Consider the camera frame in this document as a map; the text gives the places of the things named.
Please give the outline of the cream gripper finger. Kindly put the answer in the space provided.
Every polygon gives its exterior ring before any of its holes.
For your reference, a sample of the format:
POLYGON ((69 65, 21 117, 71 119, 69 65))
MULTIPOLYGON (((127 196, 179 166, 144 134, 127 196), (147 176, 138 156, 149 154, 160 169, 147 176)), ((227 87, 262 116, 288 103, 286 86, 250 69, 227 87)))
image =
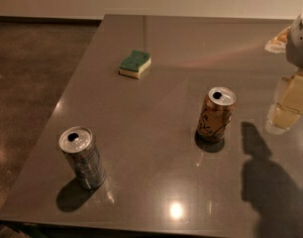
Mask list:
POLYGON ((281 135, 303 115, 303 69, 291 76, 282 76, 274 93, 274 102, 267 114, 266 131, 281 135))
POLYGON ((274 38, 267 42, 264 49, 274 54, 282 54, 286 52, 287 37, 291 27, 287 27, 277 34, 274 38))

